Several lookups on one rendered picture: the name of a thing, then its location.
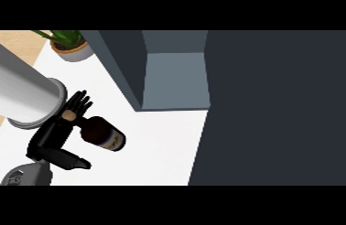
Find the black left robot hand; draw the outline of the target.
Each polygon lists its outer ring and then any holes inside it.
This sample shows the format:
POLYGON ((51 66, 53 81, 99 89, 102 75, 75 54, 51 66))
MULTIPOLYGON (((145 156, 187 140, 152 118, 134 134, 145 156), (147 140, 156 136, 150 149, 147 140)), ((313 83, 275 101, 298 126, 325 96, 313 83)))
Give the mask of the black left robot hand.
POLYGON ((90 105, 87 92, 75 92, 29 140, 25 156, 34 161, 45 161, 65 170, 90 169, 85 159, 62 148, 74 127, 74 124, 62 118, 62 113, 72 111, 75 114, 84 115, 90 105))

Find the dark wine bottle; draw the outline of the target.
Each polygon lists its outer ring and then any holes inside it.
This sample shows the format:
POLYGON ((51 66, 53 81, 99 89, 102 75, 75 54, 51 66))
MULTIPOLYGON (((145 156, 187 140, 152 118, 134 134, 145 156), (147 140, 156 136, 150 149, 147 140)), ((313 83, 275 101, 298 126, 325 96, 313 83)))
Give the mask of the dark wine bottle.
POLYGON ((62 113, 62 118, 79 127, 79 135, 85 142, 116 152, 125 145, 125 135, 119 129, 99 116, 84 118, 71 110, 62 113))

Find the grey open cabinet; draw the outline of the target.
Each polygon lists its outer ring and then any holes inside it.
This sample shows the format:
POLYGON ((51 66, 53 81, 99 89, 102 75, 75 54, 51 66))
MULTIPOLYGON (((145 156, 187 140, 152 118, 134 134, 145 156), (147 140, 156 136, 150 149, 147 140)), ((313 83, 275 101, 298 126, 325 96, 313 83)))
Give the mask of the grey open cabinet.
POLYGON ((84 30, 81 34, 136 111, 210 108, 205 30, 84 30))

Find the dark grey cabinet door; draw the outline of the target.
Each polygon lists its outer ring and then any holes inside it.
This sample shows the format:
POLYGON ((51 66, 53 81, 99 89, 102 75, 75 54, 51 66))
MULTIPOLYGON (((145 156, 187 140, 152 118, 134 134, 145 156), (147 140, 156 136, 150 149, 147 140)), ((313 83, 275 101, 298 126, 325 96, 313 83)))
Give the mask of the dark grey cabinet door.
POLYGON ((193 185, 346 185, 346 31, 213 31, 193 185))

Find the potted green plant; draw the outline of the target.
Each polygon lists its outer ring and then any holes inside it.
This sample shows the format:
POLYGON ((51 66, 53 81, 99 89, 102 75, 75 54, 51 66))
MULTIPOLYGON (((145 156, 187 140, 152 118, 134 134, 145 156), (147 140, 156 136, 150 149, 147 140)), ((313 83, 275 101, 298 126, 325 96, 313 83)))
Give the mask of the potted green plant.
POLYGON ((51 50, 68 62, 78 62, 93 55, 91 47, 78 30, 51 30, 50 34, 34 30, 50 41, 51 50))

